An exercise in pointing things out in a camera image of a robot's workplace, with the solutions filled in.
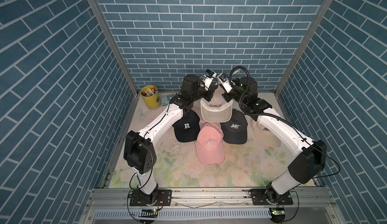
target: brick wallpaper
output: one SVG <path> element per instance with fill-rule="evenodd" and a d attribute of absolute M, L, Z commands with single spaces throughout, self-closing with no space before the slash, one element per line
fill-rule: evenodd
<path fill-rule="evenodd" d="M 273 90 L 322 0 L 98 0 L 138 88 L 244 65 Z"/>
<path fill-rule="evenodd" d="M 79 221 L 132 98 L 86 0 L 0 0 L 0 223 Z"/>
<path fill-rule="evenodd" d="M 387 223 L 386 17 L 387 0 L 334 0 L 280 93 L 341 164 L 324 180 L 347 223 Z"/>

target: black mounting plate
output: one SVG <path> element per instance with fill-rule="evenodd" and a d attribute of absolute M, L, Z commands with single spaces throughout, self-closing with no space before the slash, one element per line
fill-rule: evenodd
<path fill-rule="evenodd" d="M 145 203 L 140 201 L 140 191 L 141 190 L 133 190 L 132 198 L 130 199 L 130 206 L 148 206 Z M 171 205 L 171 197 L 172 197 L 172 190 L 171 189 L 159 189 L 157 191 L 157 196 L 161 196 L 162 198 L 158 197 L 160 204 L 159 207 L 161 207 L 161 200 L 164 200 L 164 206 L 170 206 Z"/>
<path fill-rule="evenodd" d="M 267 201 L 266 198 L 266 189 L 250 189 L 249 195 L 251 195 L 251 199 L 253 200 L 253 205 L 273 205 L 272 203 Z M 284 193 L 281 198 L 280 202 L 278 204 L 274 203 L 275 205 L 293 205 L 293 200 L 291 198 L 291 195 L 289 192 Z"/>

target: white baseball cap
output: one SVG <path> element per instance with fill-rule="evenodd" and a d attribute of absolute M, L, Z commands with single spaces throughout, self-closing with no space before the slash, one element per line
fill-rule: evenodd
<path fill-rule="evenodd" d="M 207 122 L 227 122 L 233 114 L 233 101 L 225 101 L 222 96 L 224 91 L 218 87 L 211 101 L 200 100 L 200 108 L 203 120 Z"/>

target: pink baseball cap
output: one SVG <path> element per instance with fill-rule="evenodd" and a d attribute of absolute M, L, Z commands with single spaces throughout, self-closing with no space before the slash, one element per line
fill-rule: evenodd
<path fill-rule="evenodd" d="M 196 153 L 202 164 L 220 163 L 225 159 L 223 132 L 217 124 L 205 124 L 197 136 Z"/>

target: aluminum frame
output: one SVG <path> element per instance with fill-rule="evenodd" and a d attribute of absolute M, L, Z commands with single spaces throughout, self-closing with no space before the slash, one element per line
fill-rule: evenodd
<path fill-rule="evenodd" d="M 97 19 L 97 22 L 98 22 L 100 28 L 102 29 L 102 32 L 105 35 L 106 40 L 108 41 L 108 44 L 109 44 L 114 56 L 116 57 L 116 60 L 117 60 L 119 66 L 122 70 L 123 75 L 125 76 L 126 81 L 128 81 L 130 89 L 133 91 L 134 95 L 137 95 L 138 91 L 137 91 L 136 85 L 135 85 L 132 77 L 130 76 L 128 68 L 125 64 L 125 61 L 122 57 L 122 54 L 119 50 L 119 47 L 116 43 L 116 40 L 114 39 L 113 34 L 110 31 L 110 28 L 109 28 L 108 23 L 105 19 L 105 16 L 103 15 L 101 7 L 99 6 L 98 1 L 97 0 L 87 0 L 87 2 L 89 3 L 90 8 L 93 11 L 93 13 Z"/>
<path fill-rule="evenodd" d="M 328 11 L 328 8 L 331 6 L 333 0 L 323 0 L 321 5 L 318 7 L 316 14 L 312 21 L 310 22 L 310 25 L 307 29 L 307 32 L 302 37 L 300 44 L 298 45 L 298 48 L 293 54 L 292 59 L 289 62 L 288 67 L 285 69 L 284 74 L 281 77 L 281 80 L 279 81 L 276 89 L 274 90 L 274 95 L 277 96 L 285 86 L 286 81 L 290 77 L 291 73 L 293 72 L 294 68 L 296 67 L 298 60 L 301 58 L 302 54 L 304 53 L 305 49 L 307 48 L 307 45 L 309 44 L 310 40 L 312 39 L 312 36 L 316 32 L 318 26 L 320 25 L 322 19 L 324 18 L 325 13 Z"/>
<path fill-rule="evenodd" d="M 223 204 L 222 208 L 240 208 L 241 210 L 248 210 L 257 207 L 276 207 L 276 205 L 254 206 L 248 190 L 252 187 L 246 188 L 160 188 L 171 189 L 172 198 L 171 206 L 164 206 L 166 209 L 182 209 L 187 208 L 180 204 L 191 207 L 198 207 L 201 205 L 210 204 L 213 202 L 232 203 L 234 205 Z M 82 215 L 80 223 L 90 224 L 94 220 L 94 214 L 97 210 L 108 209 L 138 209 L 138 207 L 126 206 L 127 195 L 130 189 L 94 189 L 91 193 L 90 199 L 86 205 L 85 211 Z M 324 207 L 330 215 L 333 224 L 341 224 L 342 218 L 337 204 L 334 201 L 329 189 L 327 187 L 296 187 L 294 191 L 297 192 L 300 208 L 302 207 Z M 293 198 L 293 205 L 286 207 L 297 207 L 297 196 L 291 193 Z M 207 208 L 214 208 L 216 205 L 209 205 Z"/>

